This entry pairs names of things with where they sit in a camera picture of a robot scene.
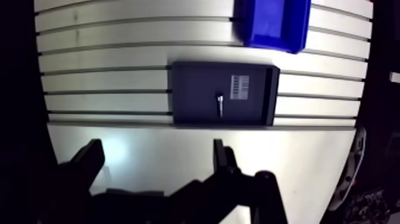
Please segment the white surface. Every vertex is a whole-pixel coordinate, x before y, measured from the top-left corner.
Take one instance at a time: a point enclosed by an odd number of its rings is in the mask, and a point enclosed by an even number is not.
[[[327,4],[342,2],[327,1]],[[366,0],[352,0],[364,3]],[[36,17],[36,31],[112,20],[160,17],[233,17],[234,0],[118,0],[66,8]],[[310,26],[369,38],[371,23],[359,18],[311,8]]]
[[[47,95],[47,110],[167,112],[167,94]]]
[[[399,74],[399,73],[392,72],[392,73],[390,74],[390,81],[391,81],[391,82],[400,83],[400,74]]]
[[[39,52],[121,43],[225,42],[242,45],[234,23],[222,21],[153,21],[115,24],[51,33],[37,37]],[[306,49],[368,58],[370,43],[327,33],[308,31]]]
[[[35,12],[90,0],[35,0]]]
[[[360,98],[364,82],[280,74],[278,93]]]
[[[275,114],[356,117],[359,106],[359,101],[277,97]]]
[[[347,33],[362,38],[371,38],[372,34],[372,23],[369,21],[316,8],[310,11],[309,26]]]
[[[49,114],[49,120],[59,122],[132,122],[172,124],[172,116],[109,115],[109,114]]]
[[[367,63],[338,57],[228,46],[143,46],[44,55],[41,72],[107,67],[166,66],[173,61],[229,61],[275,64],[283,71],[365,78]]]
[[[274,126],[343,126],[354,127],[354,119],[305,119],[275,117]]]
[[[108,71],[42,76],[45,92],[168,89],[165,70]]]
[[[313,4],[372,18],[373,3],[366,0],[312,0]]]
[[[42,76],[45,92],[168,89],[167,70],[108,71]],[[359,98],[364,82],[280,74],[278,93]]]
[[[47,110],[168,112],[167,94],[47,95]],[[359,101],[277,97],[275,114],[357,116]]]
[[[270,170],[290,224],[319,223],[345,164],[354,131],[226,131],[49,125],[58,162],[92,138],[103,141],[106,162],[94,188],[165,191],[212,174],[214,138],[231,146],[247,175]],[[249,223],[236,209],[224,224]]]
[[[51,122],[108,122],[172,124],[172,116],[109,115],[109,114],[49,114]],[[305,119],[275,117],[274,126],[343,126],[354,127],[354,119]]]

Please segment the white label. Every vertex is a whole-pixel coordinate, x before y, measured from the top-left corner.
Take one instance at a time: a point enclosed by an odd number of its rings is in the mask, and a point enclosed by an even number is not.
[[[250,76],[235,76],[230,80],[230,99],[244,99],[249,97]]]

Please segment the dark background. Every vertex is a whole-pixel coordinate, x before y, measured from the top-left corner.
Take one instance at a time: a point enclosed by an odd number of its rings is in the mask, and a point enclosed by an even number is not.
[[[33,0],[1,3],[0,223],[36,223],[45,173],[57,162],[36,52]]]

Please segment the barcode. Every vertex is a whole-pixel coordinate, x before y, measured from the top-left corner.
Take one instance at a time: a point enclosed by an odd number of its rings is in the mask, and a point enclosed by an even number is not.
[[[235,76],[231,78],[230,99],[248,99],[250,76]]]

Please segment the blue plastic bin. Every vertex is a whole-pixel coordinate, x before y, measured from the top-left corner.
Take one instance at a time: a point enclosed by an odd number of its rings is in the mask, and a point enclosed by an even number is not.
[[[245,0],[245,46],[297,54],[305,48],[311,0]]]

